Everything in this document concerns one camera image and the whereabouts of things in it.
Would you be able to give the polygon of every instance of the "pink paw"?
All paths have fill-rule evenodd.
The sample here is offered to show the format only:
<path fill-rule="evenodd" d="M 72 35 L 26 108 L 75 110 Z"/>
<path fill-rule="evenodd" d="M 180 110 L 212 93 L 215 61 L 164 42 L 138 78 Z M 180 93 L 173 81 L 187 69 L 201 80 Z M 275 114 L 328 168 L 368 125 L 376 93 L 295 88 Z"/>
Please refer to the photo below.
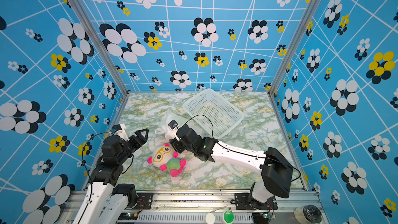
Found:
<path fill-rule="evenodd" d="M 170 175 L 171 175 L 172 177 L 176 177 L 176 176 L 178 176 L 180 173 L 181 173 L 181 171 L 180 171 L 180 170 L 176 170 L 176 169 L 172 169 L 172 170 L 170 171 Z"/>
<path fill-rule="evenodd" d="M 181 167 L 184 167 L 186 164 L 187 164 L 187 161 L 185 159 L 180 160 Z"/>

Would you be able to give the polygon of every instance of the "transparent container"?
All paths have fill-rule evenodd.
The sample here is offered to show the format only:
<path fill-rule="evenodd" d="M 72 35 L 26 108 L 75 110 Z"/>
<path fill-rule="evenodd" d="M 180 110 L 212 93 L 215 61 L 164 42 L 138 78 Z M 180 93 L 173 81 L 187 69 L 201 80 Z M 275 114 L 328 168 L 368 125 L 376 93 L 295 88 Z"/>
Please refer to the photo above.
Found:
<path fill-rule="evenodd" d="M 224 137 L 244 118 L 241 110 L 210 88 L 187 100 L 182 107 L 191 117 L 197 114 L 208 117 L 213 123 L 216 139 Z M 207 118 L 197 116 L 193 120 L 211 135 L 212 126 Z"/>

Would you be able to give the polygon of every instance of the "black cable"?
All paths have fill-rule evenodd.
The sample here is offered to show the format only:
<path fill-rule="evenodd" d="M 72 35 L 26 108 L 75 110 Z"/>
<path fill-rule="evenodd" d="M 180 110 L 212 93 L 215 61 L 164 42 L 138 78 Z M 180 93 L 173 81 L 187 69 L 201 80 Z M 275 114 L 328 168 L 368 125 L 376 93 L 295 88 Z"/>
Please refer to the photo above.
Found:
<path fill-rule="evenodd" d="M 191 119 L 193 119 L 193 118 L 196 117 L 196 116 L 203 116 L 203 117 L 206 117 L 205 115 L 202 115 L 202 114 L 195 115 L 195 116 L 193 116 L 192 118 L 190 118 L 187 122 L 185 122 L 182 126 L 184 126 L 186 123 L 188 123 Z M 212 127 L 212 129 L 211 129 L 211 135 L 212 135 L 213 139 L 215 139 L 215 138 L 214 138 L 214 135 L 213 135 L 213 131 L 214 131 L 213 123 L 211 122 L 211 120 L 210 120 L 208 117 L 206 117 L 206 118 L 207 118 L 207 119 L 210 121 L 210 123 L 211 123 L 211 127 Z M 299 178 L 301 177 L 301 172 L 300 172 L 297 168 L 295 168 L 295 167 L 293 167 L 293 166 L 291 166 L 291 165 L 288 165 L 288 164 L 286 164 L 286 163 L 282 163 L 282 162 L 280 162 L 280 161 L 278 161 L 278 160 L 275 160 L 275 159 L 272 159 L 272 158 L 269 158 L 269 157 L 257 157 L 257 156 L 253 156 L 253 155 L 250 155 L 250 154 L 246 154 L 246 153 L 242 153 L 242 152 L 237 152 L 237 151 L 234 151 L 234 150 L 230 150 L 230 151 L 236 152 L 236 153 L 239 153 L 239 154 L 243 154 L 243 155 L 246 155 L 246 156 L 251 156 L 251 157 L 256 157 L 256 158 L 269 159 L 269 160 L 278 162 L 278 163 L 280 163 L 280 164 L 283 164 L 283 165 L 285 165 L 285 166 L 291 168 L 292 170 L 295 169 L 296 171 L 298 171 L 298 177 L 297 177 L 297 178 L 294 178 L 291 182 L 296 181 L 297 179 L 299 179 Z"/>
<path fill-rule="evenodd" d="M 128 169 L 130 168 L 130 166 L 132 165 L 132 161 L 133 161 L 133 160 L 134 160 L 134 155 L 132 156 L 130 165 L 127 167 L 127 169 L 126 169 L 124 172 L 122 172 L 122 174 L 124 174 L 124 173 L 127 172 L 127 170 L 128 170 Z"/>

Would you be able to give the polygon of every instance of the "black base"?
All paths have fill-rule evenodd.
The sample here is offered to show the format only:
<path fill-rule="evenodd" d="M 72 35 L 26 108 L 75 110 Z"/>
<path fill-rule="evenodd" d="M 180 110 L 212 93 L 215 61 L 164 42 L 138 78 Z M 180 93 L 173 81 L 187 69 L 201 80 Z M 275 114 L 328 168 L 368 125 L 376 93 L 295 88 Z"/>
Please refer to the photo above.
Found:
<path fill-rule="evenodd" d="M 249 193 L 235 193 L 235 207 L 237 210 L 255 210 L 256 208 L 253 208 L 250 205 L 249 202 Z M 275 196 L 272 196 L 268 198 L 267 202 L 271 206 L 273 210 L 278 209 L 278 204 L 276 202 Z M 269 210 L 268 204 L 263 205 L 260 207 L 260 210 Z"/>
<path fill-rule="evenodd" d="M 137 195 L 138 199 L 144 200 L 144 209 L 151 209 L 153 193 L 137 193 Z M 132 209 L 142 209 L 142 205 L 137 203 L 137 205 L 135 205 Z"/>

